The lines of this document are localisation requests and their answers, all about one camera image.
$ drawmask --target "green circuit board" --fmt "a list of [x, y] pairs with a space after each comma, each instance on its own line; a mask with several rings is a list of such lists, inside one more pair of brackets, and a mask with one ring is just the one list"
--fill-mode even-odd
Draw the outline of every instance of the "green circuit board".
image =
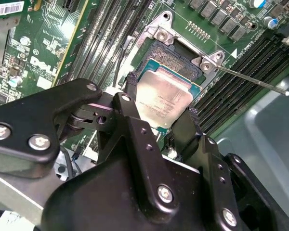
[[[227, 7], [223, 5], [225, 1], [227, 0], [212, 0], [211, 5], [216, 12], [225, 12], [226, 19], [232, 20], [232, 29], [243, 29], [244, 35], [239, 39], [234, 37], [233, 32], [227, 32], [225, 22], [217, 26], [218, 22], [212, 22], [213, 16], [204, 16], [210, 11], [205, 1], [201, 7], [195, 9], [192, 1], [153, 0], [148, 1], [148, 7], [130, 34], [132, 41], [137, 40], [144, 27], [155, 17], [164, 11], [171, 11], [171, 27], [178, 34], [206, 54], [222, 50], [225, 53], [223, 66], [230, 68], [257, 38], [268, 30], [263, 25], [263, 19], [276, 15], [279, 3], [268, 0], [263, 8], [252, 9], [247, 0], [229, 0]], [[119, 44], [131, 20], [122, 25], [118, 36], [109, 40], [111, 46], [107, 55], [103, 55], [104, 59], [100, 57], [107, 43], [102, 42], [91, 59], [86, 59], [93, 35], [96, 35], [98, 29], [105, 29], [100, 41], [111, 39], [111, 34], [117, 29], [118, 19], [124, 16], [124, 9], [128, 8], [131, 2], [81, 0], [73, 12], [65, 9], [64, 3], [63, 0], [43, 0], [39, 10], [23, 13], [19, 26], [10, 30], [0, 67], [0, 105], [61, 84], [71, 73], [72, 79], [88, 78], [103, 89], [112, 83]], [[108, 26], [100, 25], [103, 17], [108, 18]], [[279, 25], [285, 24], [289, 21], [289, 10], [283, 8], [275, 18]], [[130, 70], [137, 68], [152, 43], [153, 40], [150, 39], [143, 43], [130, 63]], [[127, 54], [132, 48], [133, 43], [128, 47]], [[83, 68], [81, 63], [85, 61], [87, 65]], [[221, 75], [222, 73], [218, 73], [216, 80]], [[20, 77], [16, 87], [9, 84], [13, 77]], [[85, 131], [82, 135], [69, 139], [66, 146], [71, 149], [78, 145], [85, 147], [92, 134], [93, 131]]]

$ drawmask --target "motherboard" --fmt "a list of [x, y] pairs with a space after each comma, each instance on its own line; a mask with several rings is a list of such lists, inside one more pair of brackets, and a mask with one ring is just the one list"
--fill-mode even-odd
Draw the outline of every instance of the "motherboard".
[[[7, 16], [0, 24], [9, 20], [0, 30], [0, 105], [76, 78], [105, 90], [124, 86], [131, 71], [143, 81], [166, 70], [181, 78], [180, 88], [199, 89], [184, 91], [184, 106], [198, 110], [200, 126], [214, 137], [267, 90], [204, 57], [273, 85], [289, 74], [289, 0], [20, 2], [11, 15], [4, 13], [10, 2], [0, 5]], [[148, 70], [152, 62], [160, 69]], [[170, 126], [160, 120], [155, 128], [160, 146]], [[65, 146], [98, 151], [96, 131], [85, 130]]]

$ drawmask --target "electrolytic capacitor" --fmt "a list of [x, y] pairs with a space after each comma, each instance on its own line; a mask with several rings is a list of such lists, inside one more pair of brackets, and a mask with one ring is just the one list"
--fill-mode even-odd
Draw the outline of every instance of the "electrolytic capacitor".
[[270, 16], [265, 17], [263, 20], [263, 25], [271, 30], [273, 30], [278, 25], [278, 20], [275, 18], [272, 18]]
[[250, 0], [251, 8], [262, 8], [265, 5], [265, 0]]
[[19, 85], [21, 85], [23, 82], [23, 79], [20, 76], [14, 76], [12, 78], [10, 78], [10, 80], [8, 81], [8, 84], [12, 87], [12, 88], [16, 88]]

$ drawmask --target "wire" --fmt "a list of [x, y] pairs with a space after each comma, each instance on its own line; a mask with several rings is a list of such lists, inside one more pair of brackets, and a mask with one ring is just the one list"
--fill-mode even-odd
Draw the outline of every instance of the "wire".
[[76, 159], [73, 159], [73, 162], [74, 162], [74, 165], [75, 165], [76, 168], [77, 168], [78, 174], [82, 174], [82, 171], [81, 171], [80, 167], [79, 167], [78, 164], [76, 163]]
[[70, 179], [74, 177], [74, 171], [72, 166], [71, 158], [69, 157], [68, 151], [65, 147], [60, 145], [60, 151], [64, 154], [64, 157], [66, 158], [66, 168], [67, 168], [67, 174]]
[[117, 66], [116, 66], [116, 71], [115, 71], [115, 76], [114, 76], [114, 82], [112, 83], [112, 86], [113, 86], [114, 88], [116, 87], [116, 84], [117, 84], [117, 79], [118, 79], [118, 75], [119, 75], [119, 70], [120, 70], [121, 63], [122, 63], [123, 58], [124, 58], [124, 54], [125, 54], [125, 50], [122, 48], [121, 54], [120, 54], [120, 56], [119, 56], [119, 60], [118, 60]]

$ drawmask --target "robotic arm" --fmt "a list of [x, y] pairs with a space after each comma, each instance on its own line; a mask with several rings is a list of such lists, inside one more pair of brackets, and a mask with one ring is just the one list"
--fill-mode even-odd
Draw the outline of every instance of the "robotic arm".
[[[287, 215], [240, 157], [220, 155], [193, 109], [172, 125], [182, 163], [163, 157], [138, 114], [136, 85], [129, 75], [111, 96], [77, 79], [0, 106], [0, 198], [15, 205], [21, 195], [17, 212], [40, 214], [30, 220], [42, 231], [289, 231]], [[98, 131], [98, 165], [53, 184], [60, 142], [84, 128]]]

